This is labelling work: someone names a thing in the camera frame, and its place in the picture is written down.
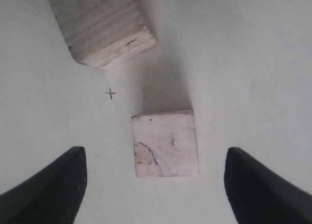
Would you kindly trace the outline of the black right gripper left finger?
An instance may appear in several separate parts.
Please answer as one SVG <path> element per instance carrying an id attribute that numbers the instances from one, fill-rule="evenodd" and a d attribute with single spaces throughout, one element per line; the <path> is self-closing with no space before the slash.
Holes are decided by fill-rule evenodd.
<path id="1" fill-rule="evenodd" d="M 72 224 L 87 188 L 85 148 L 75 146 L 0 196 L 2 224 Z"/>

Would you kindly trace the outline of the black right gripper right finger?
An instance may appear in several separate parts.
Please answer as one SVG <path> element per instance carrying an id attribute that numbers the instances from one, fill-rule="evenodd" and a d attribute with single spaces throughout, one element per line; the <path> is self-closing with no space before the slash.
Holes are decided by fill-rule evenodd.
<path id="1" fill-rule="evenodd" d="M 224 187 L 239 224 L 310 224 L 312 196 L 241 148 L 229 148 Z"/>

